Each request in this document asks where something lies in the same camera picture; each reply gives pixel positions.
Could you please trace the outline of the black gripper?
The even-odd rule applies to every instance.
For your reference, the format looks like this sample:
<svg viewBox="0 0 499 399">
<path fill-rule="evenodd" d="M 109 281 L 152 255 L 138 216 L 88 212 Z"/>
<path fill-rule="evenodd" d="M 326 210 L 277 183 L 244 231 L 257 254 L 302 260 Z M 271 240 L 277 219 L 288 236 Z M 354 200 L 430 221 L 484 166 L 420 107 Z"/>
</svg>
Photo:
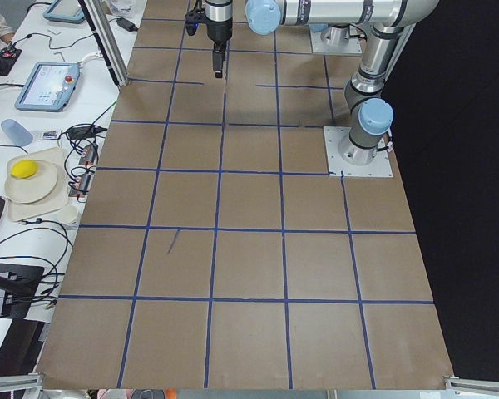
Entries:
<svg viewBox="0 0 499 399">
<path fill-rule="evenodd" d="M 215 77 L 224 74 L 225 49 L 232 37 L 233 8 L 231 0 L 209 0 L 205 2 L 205 23 L 208 38 L 214 42 L 212 52 Z"/>
</svg>

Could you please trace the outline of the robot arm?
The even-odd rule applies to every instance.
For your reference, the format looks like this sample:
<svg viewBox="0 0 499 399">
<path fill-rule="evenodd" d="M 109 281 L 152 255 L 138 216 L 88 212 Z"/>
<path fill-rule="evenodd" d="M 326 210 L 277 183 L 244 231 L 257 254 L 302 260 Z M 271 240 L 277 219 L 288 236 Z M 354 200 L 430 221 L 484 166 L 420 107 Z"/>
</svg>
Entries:
<svg viewBox="0 0 499 399">
<path fill-rule="evenodd" d="M 319 35 L 319 39 L 326 43 L 348 42 L 352 37 L 350 24 L 327 23 L 309 24 L 309 30 Z"/>
<path fill-rule="evenodd" d="M 380 93 L 403 30 L 422 21 L 436 6 L 435 1 L 248 1 L 245 16 L 259 35 L 268 35 L 280 25 L 369 25 L 358 70 L 344 90 L 353 124 L 338 146 L 346 162 L 365 166 L 374 160 L 378 143 L 393 122 L 393 109 Z"/>
</svg>

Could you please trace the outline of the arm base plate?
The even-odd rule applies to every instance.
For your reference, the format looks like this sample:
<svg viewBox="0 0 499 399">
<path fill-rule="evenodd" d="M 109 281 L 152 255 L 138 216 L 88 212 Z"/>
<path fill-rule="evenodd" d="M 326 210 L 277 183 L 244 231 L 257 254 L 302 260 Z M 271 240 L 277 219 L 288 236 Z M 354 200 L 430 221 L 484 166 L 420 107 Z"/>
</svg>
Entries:
<svg viewBox="0 0 499 399">
<path fill-rule="evenodd" d="M 384 138 L 372 149 L 361 149 L 349 137 L 348 126 L 325 126 L 324 144 L 332 177 L 392 178 Z"/>
<path fill-rule="evenodd" d="M 363 52 L 358 38 L 332 30 L 311 32 L 310 41 L 314 54 L 360 57 Z"/>
</svg>

